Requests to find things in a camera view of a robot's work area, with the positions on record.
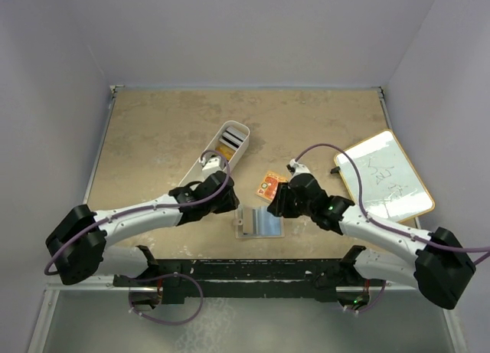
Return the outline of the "white oblong plastic tray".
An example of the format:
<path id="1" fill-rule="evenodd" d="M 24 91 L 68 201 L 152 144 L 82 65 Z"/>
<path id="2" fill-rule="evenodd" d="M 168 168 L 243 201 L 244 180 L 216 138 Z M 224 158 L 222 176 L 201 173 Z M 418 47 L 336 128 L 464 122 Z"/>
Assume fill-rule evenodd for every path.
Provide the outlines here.
<path id="1" fill-rule="evenodd" d="M 229 120 L 217 131 L 214 138 L 196 159 L 187 174 L 180 181 L 183 186 L 193 181 L 203 181 L 205 175 L 211 173 L 211 168 L 226 171 L 225 157 L 230 171 L 234 169 L 247 150 L 250 142 L 250 129 L 242 123 Z"/>

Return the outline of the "white credit card stack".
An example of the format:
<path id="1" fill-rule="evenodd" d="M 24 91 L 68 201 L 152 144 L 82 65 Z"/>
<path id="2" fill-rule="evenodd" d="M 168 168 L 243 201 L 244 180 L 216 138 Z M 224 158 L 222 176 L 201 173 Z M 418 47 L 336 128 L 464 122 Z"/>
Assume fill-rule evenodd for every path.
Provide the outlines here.
<path id="1" fill-rule="evenodd" d="M 238 149 L 245 141 L 247 136 L 232 126 L 228 126 L 220 135 L 219 141 L 231 147 Z"/>

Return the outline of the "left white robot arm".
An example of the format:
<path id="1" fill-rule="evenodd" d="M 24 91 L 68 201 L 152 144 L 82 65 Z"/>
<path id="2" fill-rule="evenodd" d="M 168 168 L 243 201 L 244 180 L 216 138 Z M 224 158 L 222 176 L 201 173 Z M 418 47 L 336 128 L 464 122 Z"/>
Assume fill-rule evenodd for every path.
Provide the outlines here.
<path id="1" fill-rule="evenodd" d="M 74 285 L 95 274 L 104 251 L 145 232 L 197 222 L 209 214 L 234 211 L 240 204 L 234 180 L 217 171 L 203 181 L 170 190 L 153 201 L 109 211 L 91 211 L 87 204 L 72 208 L 47 237 L 51 260 L 47 275 Z"/>

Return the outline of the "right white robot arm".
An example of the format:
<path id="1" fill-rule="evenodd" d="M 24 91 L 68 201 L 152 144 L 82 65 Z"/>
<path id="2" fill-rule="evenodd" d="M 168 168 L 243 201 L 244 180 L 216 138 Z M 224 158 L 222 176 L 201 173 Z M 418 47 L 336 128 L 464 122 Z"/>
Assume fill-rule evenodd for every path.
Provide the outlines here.
<path id="1" fill-rule="evenodd" d="M 450 230 L 413 229 L 366 215 L 353 201 L 327 194 L 311 174 L 279 183 L 267 210 L 275 217 L 306 216 L 322 230 L 380 247 L 381 252 L 360 249 L 341 265 L 341 278 L 349 285 L 363 279 L 404 284 L 450 310 L 475 274 L 475 264 Z"/>

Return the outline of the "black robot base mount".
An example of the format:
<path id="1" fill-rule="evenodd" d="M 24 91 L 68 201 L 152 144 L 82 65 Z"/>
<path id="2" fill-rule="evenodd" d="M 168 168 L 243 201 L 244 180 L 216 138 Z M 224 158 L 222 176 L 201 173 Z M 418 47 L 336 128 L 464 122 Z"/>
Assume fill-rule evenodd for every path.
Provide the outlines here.
<path id="1" fill-rule="evenodd" d="M 353 258 L 363 249 L 355 246 L 342 259 L 156 259 L 147 247 L 139 248 L 147 261 L 136 277 L 116 275 L 113 284 L 127 287 L 132 299 L 155 307 L 182 304 L 187 298 L 313 299 L 339 302 L 353 309 L 371 301 L 368 280 L 353 267 Z"/>

